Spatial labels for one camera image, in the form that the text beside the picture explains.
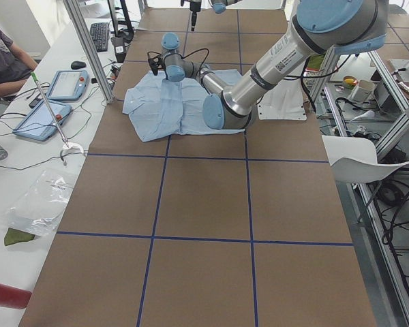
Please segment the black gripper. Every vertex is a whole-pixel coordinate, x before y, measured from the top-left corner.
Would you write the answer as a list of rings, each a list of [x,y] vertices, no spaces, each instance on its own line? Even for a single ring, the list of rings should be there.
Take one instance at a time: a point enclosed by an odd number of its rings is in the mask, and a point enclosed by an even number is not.
[[[148,56],[148,63],[154,76],[157,76],[159,71],[164,69],[164,60],[160,54],[153,57]]]
[[[198,13],[201,11],[201,0],[190,0],[191,31],[195,31]]]

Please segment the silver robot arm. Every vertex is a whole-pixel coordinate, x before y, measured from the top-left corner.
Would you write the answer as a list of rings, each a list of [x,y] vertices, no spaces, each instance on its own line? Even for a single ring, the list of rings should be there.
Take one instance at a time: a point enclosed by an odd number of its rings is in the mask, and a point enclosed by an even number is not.
[[[206,89],[202,115],[208,127],[243,129],[257,101],[310,56],[330,48],[337,55],[381,48],[388,14],[388,1],[301,1],[287,32],[234,85],[204,63],[182,57],[175,33],[164,35],[161,54],[149,57],[148,62],[154,74],[163,69],[169,81],[191,78]]]
[[[198,13],[202,8],[201,0],[180,0],[181,6],[184,6],[185,2],[190,5],[190,12],[192,13],[191,18],[191,31],[195,31]],[[238,0],[211,0],[211,8],[216,14],[223,13],[229,5],[238,3]]]

